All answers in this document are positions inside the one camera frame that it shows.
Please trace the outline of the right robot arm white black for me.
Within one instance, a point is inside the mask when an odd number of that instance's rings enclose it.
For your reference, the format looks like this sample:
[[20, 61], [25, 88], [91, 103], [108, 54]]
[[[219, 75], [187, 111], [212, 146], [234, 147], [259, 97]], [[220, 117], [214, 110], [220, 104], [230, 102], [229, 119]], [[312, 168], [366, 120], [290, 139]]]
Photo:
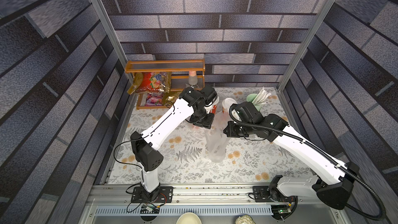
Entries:
[[353, 190], [354, 179], [345, 169], [356, 173], [358, 167], [323, 154], [322, 149], [301, 136], [287, 121], [275, 114], [266, 117], [251, 102], [233, 104], [229, 108], [231, 120], [224, 129], [229, 138], [250, 135], [267, 140], [291, 153], [314, 172], [313, 176], [293, 178], [277, 175], [261, 198], [274, 202], [291, 197], [317, 197], [334, 209], [344, 209]]

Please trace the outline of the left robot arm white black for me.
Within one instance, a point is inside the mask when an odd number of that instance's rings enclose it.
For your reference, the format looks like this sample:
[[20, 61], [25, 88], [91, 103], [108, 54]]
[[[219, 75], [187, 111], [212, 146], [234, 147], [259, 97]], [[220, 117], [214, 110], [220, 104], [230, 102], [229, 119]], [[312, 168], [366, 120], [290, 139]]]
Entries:
[[144, 199], [153, 202], [160, 193], [158, 167], [164, 157], [159, 152], [168, 136], [184, 121], [210, 129], [215, 114], [210, 109], [215, 104], [217, 93], [209, 85], [202, 90], [185, 88], [171, 108], [151, 127], [130, 137], [132, 152], [142, 170], [141, 191]]

